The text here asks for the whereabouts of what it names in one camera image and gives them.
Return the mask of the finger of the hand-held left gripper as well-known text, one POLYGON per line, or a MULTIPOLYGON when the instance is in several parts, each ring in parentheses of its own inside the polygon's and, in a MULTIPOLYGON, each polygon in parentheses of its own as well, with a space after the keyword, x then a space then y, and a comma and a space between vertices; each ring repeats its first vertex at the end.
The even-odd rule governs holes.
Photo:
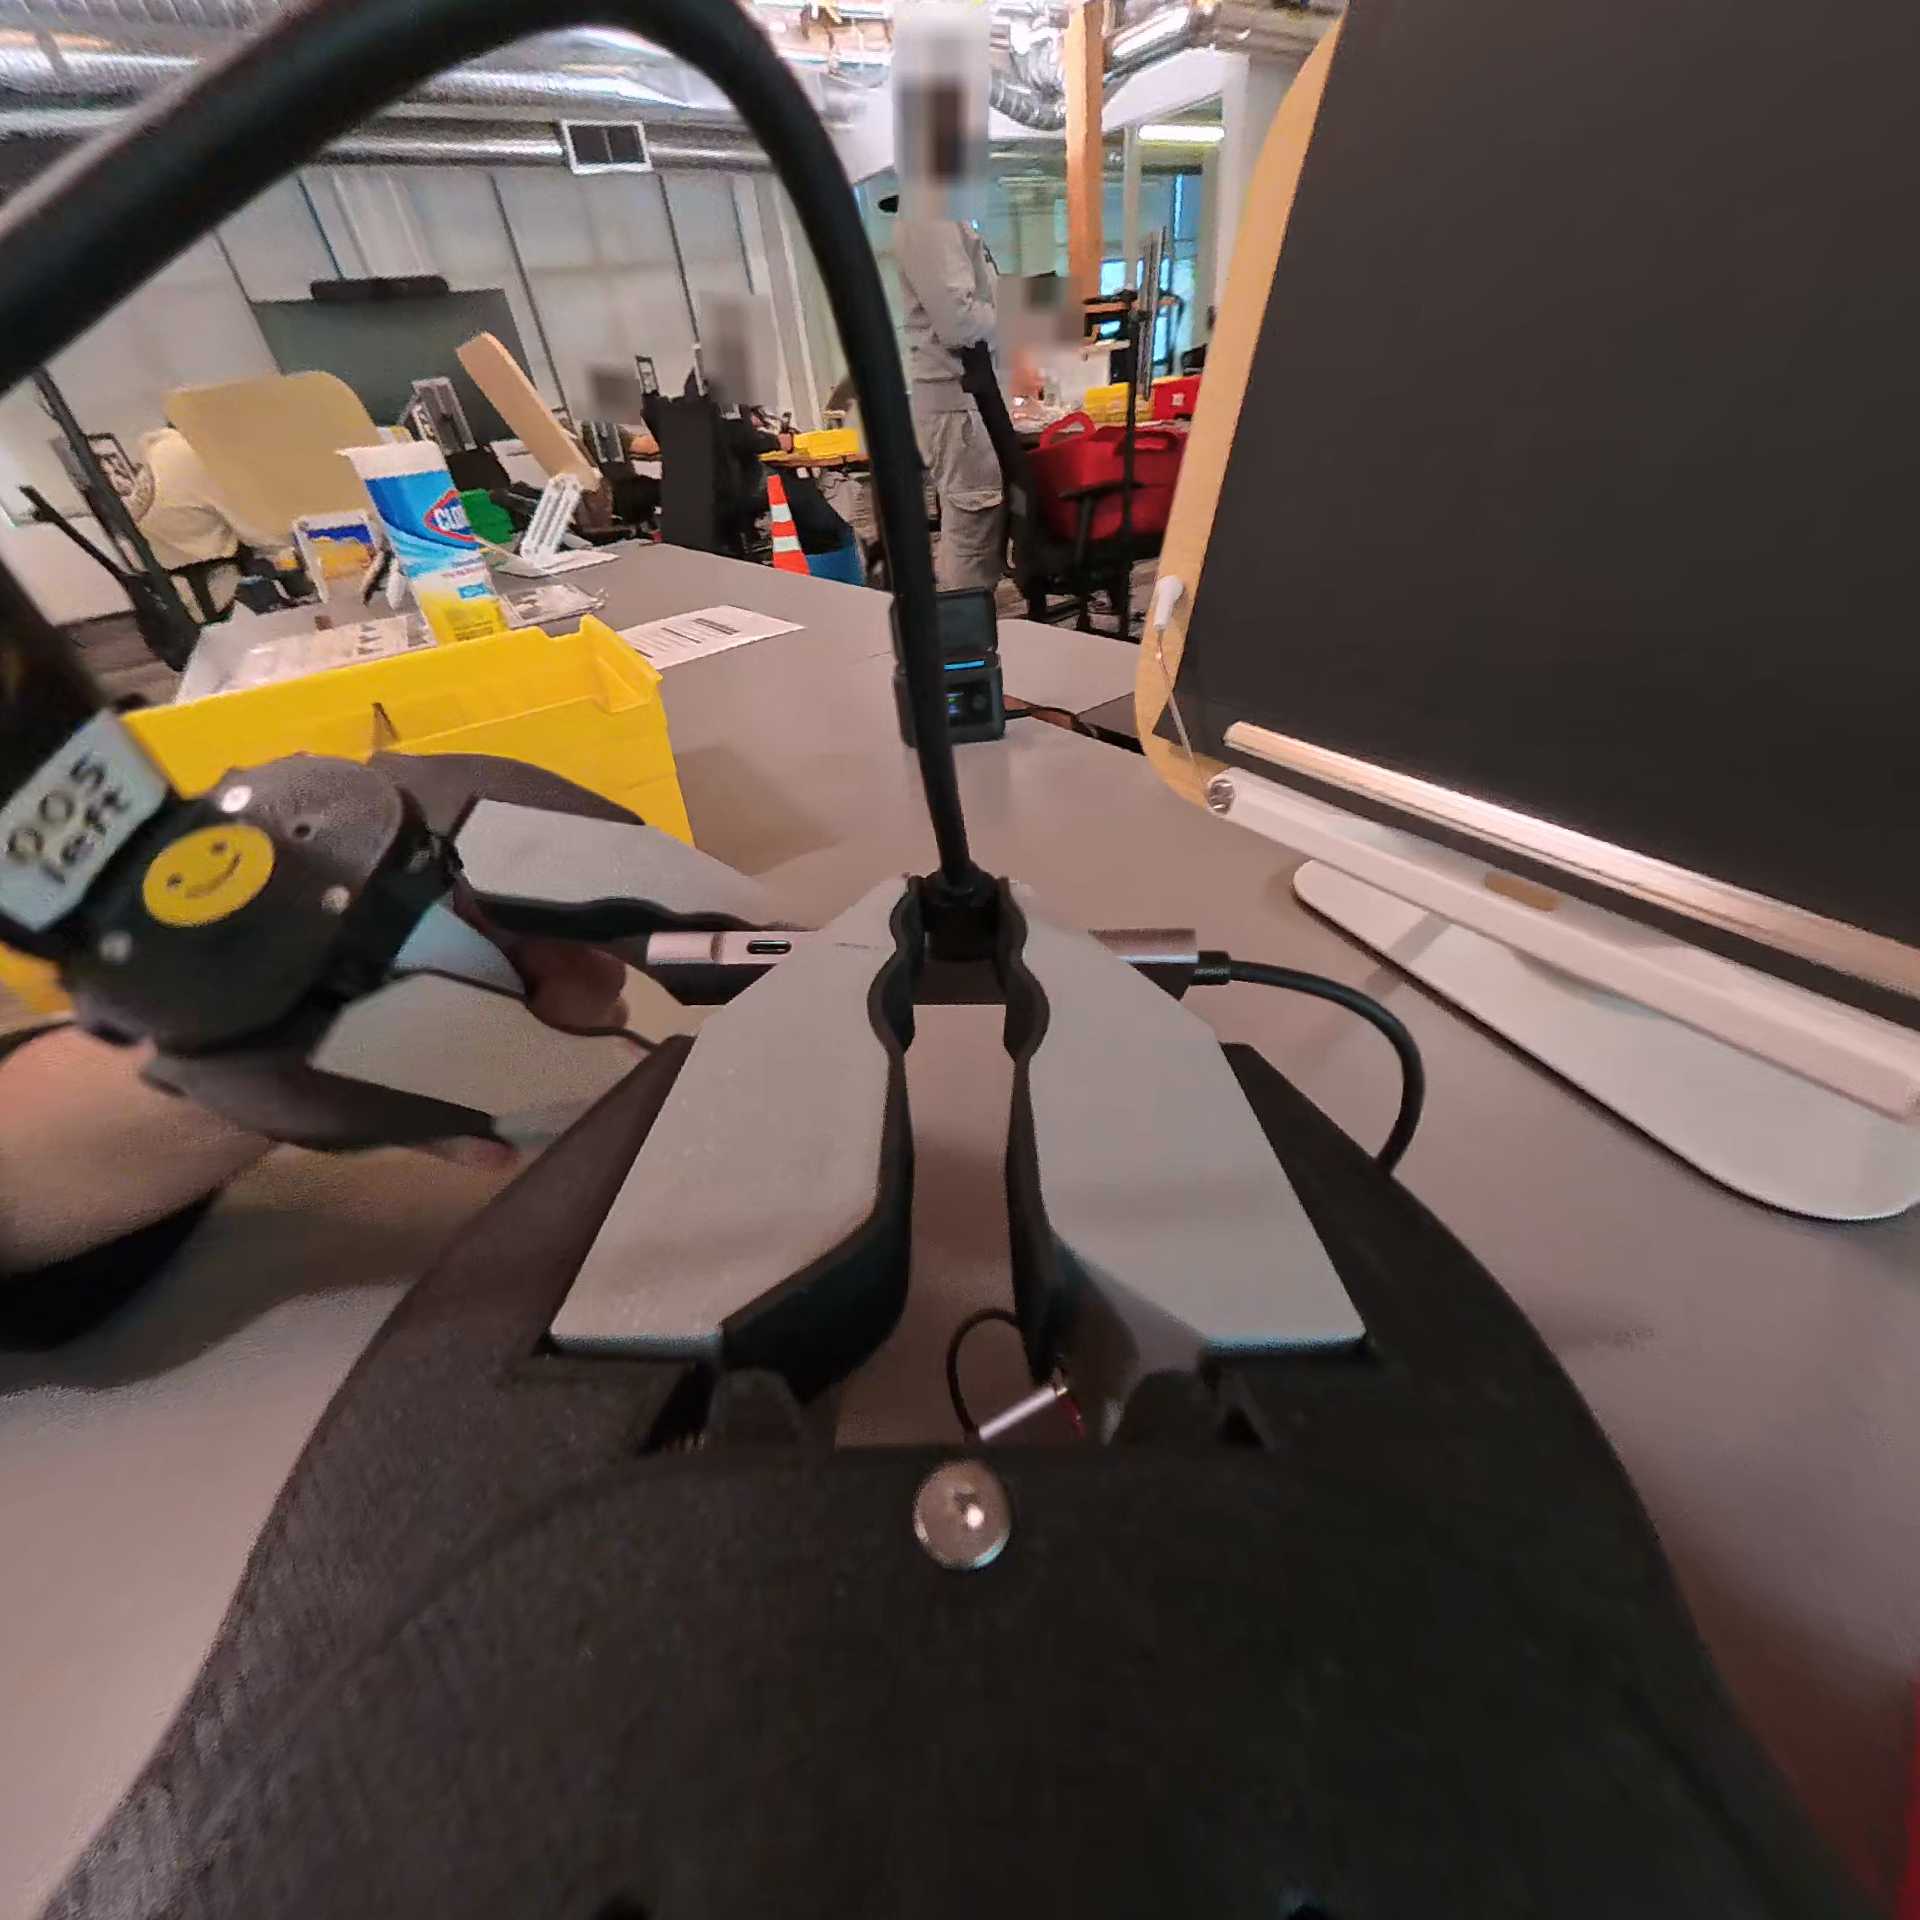
POLYGON ((434 903, 383 980, 329 1021, 311 1065, 479 1121, 573 1121, 642 1056, 619 1025, 539 1019, 508 953, 455 906, 434 903))
POLYGON ((757 880, 644 823, 479 800, 450 851, 490 923, 541 939, 785 927, 781 903, 757 880))

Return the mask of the cleaning wipes canister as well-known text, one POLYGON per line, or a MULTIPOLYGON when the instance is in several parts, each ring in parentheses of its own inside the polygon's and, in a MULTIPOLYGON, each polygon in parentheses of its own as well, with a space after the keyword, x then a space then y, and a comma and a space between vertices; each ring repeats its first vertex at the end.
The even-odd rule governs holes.
POLYGON ((403 581, 437 643, 490 641, 511 629, 463 499, 431 439, 341 450, 403 581))

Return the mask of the white paper sheet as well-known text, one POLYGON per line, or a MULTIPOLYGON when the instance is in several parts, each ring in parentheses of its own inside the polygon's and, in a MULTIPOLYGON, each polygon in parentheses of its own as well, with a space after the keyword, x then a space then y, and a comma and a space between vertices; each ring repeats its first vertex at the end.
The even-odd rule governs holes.
POLYGON ((799 631, 803 624, 796 619, 751 609, 714 605, 652 617, 627 629, 618 629, 618 635, 636 651, 638 658, 652 666, 653 672, 666 674, 679 666, 694 666, 761 641, 799 631))

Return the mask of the red basket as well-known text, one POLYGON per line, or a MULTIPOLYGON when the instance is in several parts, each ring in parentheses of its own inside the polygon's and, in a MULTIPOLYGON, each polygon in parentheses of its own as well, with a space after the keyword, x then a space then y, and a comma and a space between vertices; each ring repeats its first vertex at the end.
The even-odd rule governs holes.
POLYGON ((1179 423, 1066 416, 1027 452, 1035 517, 1050 538, 1093 544, 1165 536, 1187 452, 1179 423))

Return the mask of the grey USB hub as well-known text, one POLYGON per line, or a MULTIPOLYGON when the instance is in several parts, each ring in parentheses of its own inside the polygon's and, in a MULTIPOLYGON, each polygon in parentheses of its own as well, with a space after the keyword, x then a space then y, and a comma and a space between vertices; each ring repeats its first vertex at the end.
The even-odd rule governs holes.
MULTIPOLYGON (((614 941, 610 952, 677 1003, 721 1007, 815 937, 812 929, 669 929, 614 941)), ((1193 988, 1231 984, 1231 957, 1222 952, 1202 952, 1187 929, 1099 929, 1090 933, 1090 939, 1172 1000, 1183 1000, 1193 988)), ((921 967, 914 1000, 917 1003, 991 1003, 1004 994, 991 984, 991 965, 985 957, 930 957, 921 967)))

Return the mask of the small blue yellow box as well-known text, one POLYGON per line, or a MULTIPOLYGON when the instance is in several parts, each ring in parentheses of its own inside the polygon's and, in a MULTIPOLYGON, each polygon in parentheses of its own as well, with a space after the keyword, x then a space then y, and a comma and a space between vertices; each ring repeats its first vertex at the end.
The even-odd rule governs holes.
POLYGON ((367 511, 313 513, 293 519, 295 551, 323 603, 365 603, 383 593, 394 554, 367 511))

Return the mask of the dark wall board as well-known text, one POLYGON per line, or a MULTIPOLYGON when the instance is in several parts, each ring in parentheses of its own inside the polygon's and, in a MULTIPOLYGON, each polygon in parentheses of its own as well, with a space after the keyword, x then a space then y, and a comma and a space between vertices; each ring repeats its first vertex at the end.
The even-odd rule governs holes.
POLYGON ((401 420, 420 379, 443 377, 478 441, 511 439, 511 428, 460 360, 471 339, 490 332, 522 368, 526 365, 511 305, 503 291, 333 297, 331 288, 333 281, 324 280, 311 283, 307 299, 250 305, 279 372, 339 377, 378 425, 401 420))

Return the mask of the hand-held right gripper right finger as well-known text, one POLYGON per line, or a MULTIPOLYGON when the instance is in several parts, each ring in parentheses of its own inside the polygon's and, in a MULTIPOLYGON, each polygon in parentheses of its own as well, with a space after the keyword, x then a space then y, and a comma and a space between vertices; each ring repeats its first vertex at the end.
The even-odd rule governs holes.
POLYGON ((1153 1376, 1356 1355, 1354 1297, 1213 1029, 1020 880, 997 960, 1015 1312, 1087 1431, 1153 1376))

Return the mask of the yellow plastic bin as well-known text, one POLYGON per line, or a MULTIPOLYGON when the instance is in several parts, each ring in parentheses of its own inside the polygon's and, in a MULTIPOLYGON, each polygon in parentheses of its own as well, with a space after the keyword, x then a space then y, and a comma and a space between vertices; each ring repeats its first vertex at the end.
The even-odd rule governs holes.
POLYGON ((450 839, 475 802, 503 800, 691 847, 660 674, 593 616, 558 637, 510 631, 189 704, 107 704, 187 799, 311 754, 394 775, 450 839))

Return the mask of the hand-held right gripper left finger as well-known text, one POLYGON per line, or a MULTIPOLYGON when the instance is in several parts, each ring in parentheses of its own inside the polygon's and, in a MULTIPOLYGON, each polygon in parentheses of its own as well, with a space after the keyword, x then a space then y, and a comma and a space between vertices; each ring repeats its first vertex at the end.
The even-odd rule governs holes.
POLYGON ((921 901, 889 880, 691 1042, 555 1314, 585 1359, 835 1393, 906 1308, 921 901))

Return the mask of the tan cardboard panel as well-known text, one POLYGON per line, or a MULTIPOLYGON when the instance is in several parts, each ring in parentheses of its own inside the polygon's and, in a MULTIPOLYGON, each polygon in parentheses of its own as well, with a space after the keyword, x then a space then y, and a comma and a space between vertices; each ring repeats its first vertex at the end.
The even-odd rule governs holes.
POLYGON ((585 493, 606 485, 606 476, 564 429, 519 360, 498 337, 479 332, 455 352, 473 386, 498 412, 500 420, 510 428, 510 437, 526 448, 545 477, 567 476, 585 493))
POLYGON ((346 448, 380 444, 367 408, 331 372, 255 376, 163 395, 170 425, 207 469, 235 533, 295 544, 295 522, 365 515, 346 448))

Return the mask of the dark battery charging case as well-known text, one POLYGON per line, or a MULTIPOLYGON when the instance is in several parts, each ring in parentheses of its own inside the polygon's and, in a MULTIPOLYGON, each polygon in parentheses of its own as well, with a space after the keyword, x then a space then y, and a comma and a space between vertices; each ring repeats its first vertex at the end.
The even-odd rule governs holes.
POLYGON ((985 591, 935 596, 948 740, 997 740, 1006 731, 997 599, 985 591))

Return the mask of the wood-rimmed black monitor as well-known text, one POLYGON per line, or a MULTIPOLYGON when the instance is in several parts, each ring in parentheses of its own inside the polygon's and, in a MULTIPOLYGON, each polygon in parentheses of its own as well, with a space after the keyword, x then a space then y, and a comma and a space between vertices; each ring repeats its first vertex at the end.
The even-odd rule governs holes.
POLYGON ((1333 39, 1193 746, 1915 1029, 1918 7, 1333 39))

